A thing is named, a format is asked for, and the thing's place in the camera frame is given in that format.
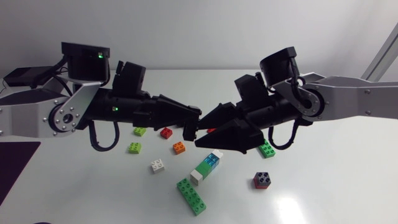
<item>lime green lego brick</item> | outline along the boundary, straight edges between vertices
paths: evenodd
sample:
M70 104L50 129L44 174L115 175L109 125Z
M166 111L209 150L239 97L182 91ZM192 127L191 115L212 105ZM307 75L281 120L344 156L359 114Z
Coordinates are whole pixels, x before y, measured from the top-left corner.
M129 152L138 154L141 151L141 143L132 142L129 147Z
M211 166L205 161L202 161L195 169L203 176L203 180L211 172Z
M201 214L206 209L206 204L200 198L196 190L192 187L192 184L184 178L177 183L177 188L188 202L189 206L195 213L195 215Z
M275 155L275 150L271 147L266 139L264 139L264 144L259 146L261 154L264 158L270 158Z
M146 131L147 131L146 128L135 128L134 129L134 134L136 136L143 136Z

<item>white tabletop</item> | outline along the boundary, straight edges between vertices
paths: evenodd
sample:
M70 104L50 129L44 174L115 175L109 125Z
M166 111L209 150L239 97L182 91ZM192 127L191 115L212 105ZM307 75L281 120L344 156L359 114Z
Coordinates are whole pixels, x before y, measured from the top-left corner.
M149 70L143 90L207 114L220 102L239 101L234 80L254 72ZM42 145L0 207L0 223L398 223L396 120L318 122L299 128L294 145L269 159L258 149L246 155L222 151L219 166L195 187L207 205L197 217L176 183L212 149L185 141L187 151L176 156L172 144L182 140L182 129L172 126L172 137L164 140L153 129L137 137L131 124L120 128L119 144L109 152L91 148L88 130L39 139ZM275 127L276 143L285 143L291 128ZM114 138L111 123L98 122L97 133L104 146ZM128 154L136 141L141 153ZM153 174L150 163L159 158L165 170ZM254 189L252 178L262 171L270 174L271 186Z

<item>white wall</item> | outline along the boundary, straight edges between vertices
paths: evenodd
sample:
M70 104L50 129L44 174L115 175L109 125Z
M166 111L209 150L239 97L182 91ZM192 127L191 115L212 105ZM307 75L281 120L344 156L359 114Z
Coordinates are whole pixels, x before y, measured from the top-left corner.
M258 69L294 45L300 71L360 77L398 21L396 0L1 0L0 74L51 65L60 43L111 48L111 66Z

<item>stacked lego bricks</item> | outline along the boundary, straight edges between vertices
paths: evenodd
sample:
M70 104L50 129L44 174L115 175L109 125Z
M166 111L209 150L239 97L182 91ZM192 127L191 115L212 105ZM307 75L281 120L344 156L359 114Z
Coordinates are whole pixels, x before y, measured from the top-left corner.
M215 149L191 172L191 181L199 185L216 168L223 154Z

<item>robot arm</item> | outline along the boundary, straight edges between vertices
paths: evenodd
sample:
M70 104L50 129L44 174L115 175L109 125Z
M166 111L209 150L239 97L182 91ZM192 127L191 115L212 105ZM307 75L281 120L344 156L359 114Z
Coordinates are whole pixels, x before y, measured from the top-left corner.
M277 149L286 149L293 143L297 128L314 121L351 116L398 118L398 103L391 97L398 93L398 82L371 83L357 78L325 78L315 73L300 77L293 47L261 61L267 86L261 73L242 76L235 80L242 100L236 105L219 104L201 120L201 111L194 106L163 95L151 97L142 91L146 69L140 65L119 62L113 88L101 88L109 77L109 49L62 43L62 51L64 57L57 66L68 62L68 75L56 76L41 89L0 98L0 137L55 138L89 127L93 147L107 151L118 141L117 122L155 130L184 124L186 141L194 141L198 129L216 128L195 141L198 147L245 154L264 143L261 130L266 128L270 143ZM59 79L74 84L72 96L60 94L66 85L61 85ZM96 120L114 123L116 137L112 146L99 147ZM291 120L295 120L292 137L287 144L276 146L273 127Z
M43 88L0 98L0 137L57 138L89 127L93 147L107 151L119 139L117 122L125 122L155 130L184 124L184 139L193 141L196 138L200 109L185 106L163 95L151 97L148 92L142 91L145 67L119 62L113 88L100 88L109 76L109 49L62 43L62 50L65 55L62 61L68 61L68 75L58 75ZM73 83L72 96L60 94L65 85L61 85L58 79ZM114 123L116 137L111 147L98 145L94 126L96 120Z
M393 97L398 94L398 82L372 83L309 73L299 78L303 85L292 88L297 69L295 56L291 47L261 61L268 87L260 73L235 80L242 101L236 106L219 104L201 119L199 129L216 128L216 131L196 140L196 146L245 154L248 149L264 143L261 130L269 128L270 143L277 149L286 149L293 143L297 128L314 121L352 116L398 118L398 103ZM290 141L276 146L272 140L273 126L291 120L295 120L295 124Z

